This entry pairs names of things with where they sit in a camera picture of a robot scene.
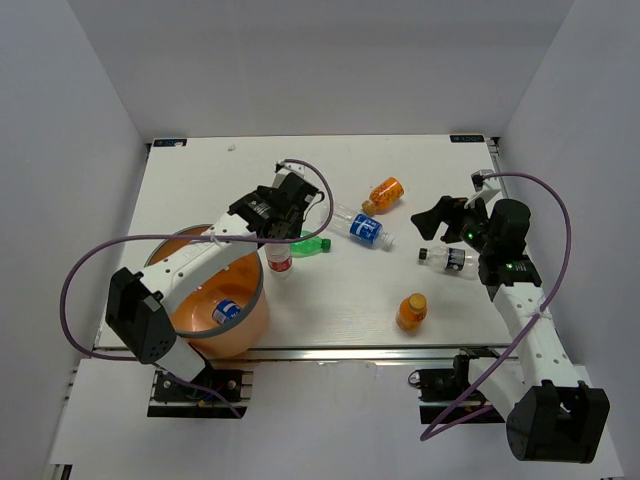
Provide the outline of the orange juice bottle lying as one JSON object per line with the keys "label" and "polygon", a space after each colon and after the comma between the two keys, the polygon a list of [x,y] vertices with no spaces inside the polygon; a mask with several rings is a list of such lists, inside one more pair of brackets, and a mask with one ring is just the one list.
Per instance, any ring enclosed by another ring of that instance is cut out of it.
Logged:
{"label": "orange juice bottle lying", "polygon": [[363,212],[373,217],[384,213],[404,195],[404,187],[395,177],[389,177],[369,194],[362,203]]}

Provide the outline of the black table label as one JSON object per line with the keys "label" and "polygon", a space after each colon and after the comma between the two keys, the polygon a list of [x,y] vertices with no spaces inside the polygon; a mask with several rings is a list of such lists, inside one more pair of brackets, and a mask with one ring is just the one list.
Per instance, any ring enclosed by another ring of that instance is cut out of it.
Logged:
{"label": "black table label", "polygon": [[155,139],[152,143],[153,148],[180,148],[186,145],[186,138]]}
{"label": "black table label", "polygon": [[449,139],[452,143],[484,143],[483,135],[478,134],[451,134]]}

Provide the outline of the aluminium table edge rail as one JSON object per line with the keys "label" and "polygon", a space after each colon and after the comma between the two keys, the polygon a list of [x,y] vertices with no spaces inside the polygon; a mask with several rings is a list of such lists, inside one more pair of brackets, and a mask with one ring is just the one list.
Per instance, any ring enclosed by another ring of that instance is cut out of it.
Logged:
{"label": "aluminium table edge rail", "polygon": [[452,360],[456,355],[466,350],[491,350],[502,353],[504,346],[444,346],[424,347],[409,346],[404,348],[255,348],[236,356],[224,359],[205,354],[207,359],[222,363],[223,361],[237,363],[259,362],[340,362],[365,361],[374,363],[418,364],[426,361]]}

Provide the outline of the green plastic bottle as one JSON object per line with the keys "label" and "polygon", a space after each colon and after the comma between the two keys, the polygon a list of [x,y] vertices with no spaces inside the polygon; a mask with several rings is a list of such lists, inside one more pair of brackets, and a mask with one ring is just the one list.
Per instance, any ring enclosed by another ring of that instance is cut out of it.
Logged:
{"label": "green plastic bottle", "polygon": [[331,250],[331,240],[320,236],[313,236],[307,240],[293,243],[291,255],[294,258],[305,258],[320,253],[329,253]]}

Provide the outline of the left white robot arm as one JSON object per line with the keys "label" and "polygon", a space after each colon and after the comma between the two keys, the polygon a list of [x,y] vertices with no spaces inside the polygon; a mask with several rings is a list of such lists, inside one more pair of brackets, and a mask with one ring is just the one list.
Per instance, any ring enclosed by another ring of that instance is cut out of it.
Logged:
{"label": "left white robot arm", "polygon": [[259,186],[232,203],[201,235],[164,260],[133,273],[123,267],[110,280],[106,323],[142,364],[162,367],[188,398],[211,387],[213,368],[179,337],[171,315],[196,288],[267,243],[299,236],[319,189],[295,172],[274,186]]}

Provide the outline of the blue label bottle in bin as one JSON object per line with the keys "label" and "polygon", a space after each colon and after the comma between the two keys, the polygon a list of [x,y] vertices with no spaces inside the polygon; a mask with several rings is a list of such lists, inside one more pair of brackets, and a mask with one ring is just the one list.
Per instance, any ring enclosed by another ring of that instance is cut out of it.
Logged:
{"label": "blue label bottle in bin", "polygon": [[235,319],[242,311],[240,305],[231,299],[219,301],[211,313],[211,318],[218,324],[224,325]]}

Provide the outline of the clear bottle black cap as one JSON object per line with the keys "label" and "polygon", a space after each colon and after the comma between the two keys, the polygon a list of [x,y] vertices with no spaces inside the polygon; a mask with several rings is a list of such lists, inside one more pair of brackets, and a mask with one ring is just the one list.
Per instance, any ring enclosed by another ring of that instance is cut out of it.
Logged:
{"label": "clear bottle black cap", "polygon": [[479,256],[467,249],[436,246],[420,248],[418,263],[431,271],[467,280],[477,280]]}

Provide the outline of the clear bottle blue label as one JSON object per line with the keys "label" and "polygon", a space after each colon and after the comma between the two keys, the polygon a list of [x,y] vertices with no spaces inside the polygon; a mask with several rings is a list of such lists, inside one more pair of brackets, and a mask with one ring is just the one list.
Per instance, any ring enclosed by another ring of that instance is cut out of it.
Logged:
{"label": "clear bottle blue label", "polygon": [[394,236],[379,221],[338,203],[332,210],[329,205],[324,207],[322,221],[325,220],[329,220],[331,232],[368,248],[391,250],[394,246]]}

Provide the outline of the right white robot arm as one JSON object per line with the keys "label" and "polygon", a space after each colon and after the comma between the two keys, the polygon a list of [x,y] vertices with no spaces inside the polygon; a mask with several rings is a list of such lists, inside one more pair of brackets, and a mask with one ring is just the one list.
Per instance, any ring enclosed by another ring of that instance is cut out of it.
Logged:
{"label": "right white robot arm", "polygon": [[529,208],[511,199],[491,210],[481,199],[442,197],[411,221],[431,240],[462,241],[479,255],[479,279],[512,338],[522,370],[515,376],[503,357],[472,354],[451,374],[453,390],[480,393],[504,419],[507,442],[521,461],[587,464],[594,460],[610,411],[601,388],[588,386],[569,360],[552,319],[543,315],[540,276],[525,253]]}

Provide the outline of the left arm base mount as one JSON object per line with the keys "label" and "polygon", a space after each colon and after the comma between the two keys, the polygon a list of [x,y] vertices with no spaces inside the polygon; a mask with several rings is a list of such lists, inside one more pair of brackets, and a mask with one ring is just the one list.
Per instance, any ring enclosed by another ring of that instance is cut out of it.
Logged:
{"label": "left arm base mount", "polygon": [[173,419],[240,419],[248,410],[252,374],[239,369],[217,369],[208,391],[175,382],[165,372],[155,373],[147,416]]}

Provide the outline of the clear bottle red cap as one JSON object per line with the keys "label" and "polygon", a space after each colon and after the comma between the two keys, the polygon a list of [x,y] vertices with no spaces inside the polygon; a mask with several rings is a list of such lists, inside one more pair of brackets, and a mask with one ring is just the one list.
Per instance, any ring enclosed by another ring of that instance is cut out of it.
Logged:
{"label": "clear bottle red cap", "polygon": [[269,269],[279,276],[287,275],[291,272],[293,257],[289,244],[265,244],[265,257]]}

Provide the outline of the black table label left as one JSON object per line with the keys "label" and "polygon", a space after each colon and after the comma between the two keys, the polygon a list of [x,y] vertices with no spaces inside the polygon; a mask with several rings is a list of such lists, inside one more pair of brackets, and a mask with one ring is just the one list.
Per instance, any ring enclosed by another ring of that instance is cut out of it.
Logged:
{"label": "black table label left", "polygon": [[155,139],[152,143],[153,148],[180,148],[186,145],[186,138]]}

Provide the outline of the black table label right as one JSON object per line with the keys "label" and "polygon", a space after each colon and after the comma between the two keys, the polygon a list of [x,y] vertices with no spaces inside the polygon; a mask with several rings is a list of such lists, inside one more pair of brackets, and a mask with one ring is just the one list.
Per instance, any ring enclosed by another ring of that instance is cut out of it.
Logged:
{"label": "black table label right", "polygon": [[449,139],[452,143],[484,143],[483,135],[478,134],[451,134]]}

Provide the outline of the orange juice bottle upright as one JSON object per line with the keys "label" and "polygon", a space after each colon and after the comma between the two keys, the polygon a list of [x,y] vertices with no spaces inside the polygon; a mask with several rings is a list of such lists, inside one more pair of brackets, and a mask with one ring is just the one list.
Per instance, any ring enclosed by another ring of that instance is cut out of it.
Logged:
{"label": "orange juice bottle upright", "polygon": [[421,293],[413,293],[401,302],[396,314],[396,324],[404,331],[416,331],[422,325],[427,312],[426,297]]}

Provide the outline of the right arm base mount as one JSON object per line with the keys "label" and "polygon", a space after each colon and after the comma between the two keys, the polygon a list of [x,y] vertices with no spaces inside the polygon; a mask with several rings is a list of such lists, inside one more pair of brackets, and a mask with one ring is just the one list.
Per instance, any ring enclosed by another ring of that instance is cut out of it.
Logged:
{"label": "right arm base mount", "polygon": [[[419,412],[422,425],[429,425],[470,385],[466,375],[470,360],[495,360],[498,352],[491,348],[462,348],[454,356],[451,367],[423,368],[414,370],[407,378],[408,385],[419,392]],[[466,415],[472,414],[489,405],[486,397],[479,391],[474,391],[461,405],[450,413],[442,422],[448,424]],[[492,409],[489,412],[469,420],[473,424],[503,424],[500,414]]]}

